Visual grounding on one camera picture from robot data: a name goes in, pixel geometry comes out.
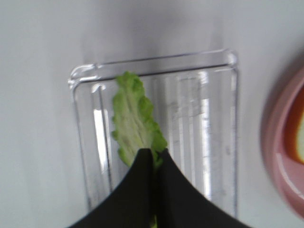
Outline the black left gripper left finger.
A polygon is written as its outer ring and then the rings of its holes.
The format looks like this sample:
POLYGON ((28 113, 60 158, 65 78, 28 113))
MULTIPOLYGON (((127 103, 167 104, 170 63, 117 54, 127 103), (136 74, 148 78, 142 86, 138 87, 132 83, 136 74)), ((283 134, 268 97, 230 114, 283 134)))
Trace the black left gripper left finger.
POLYGON ((72 228, 149 228, 152 217, 153 158, 140 149, 115 190, 72 228))

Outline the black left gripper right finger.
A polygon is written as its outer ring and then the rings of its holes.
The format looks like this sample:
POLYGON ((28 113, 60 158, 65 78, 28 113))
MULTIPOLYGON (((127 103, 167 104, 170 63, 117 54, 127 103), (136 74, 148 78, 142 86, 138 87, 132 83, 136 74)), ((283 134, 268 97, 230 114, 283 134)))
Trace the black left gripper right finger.
POLYGON ((181 173, 168 149, 157 171, 159 228, 247 228, 206 199, 181 173))

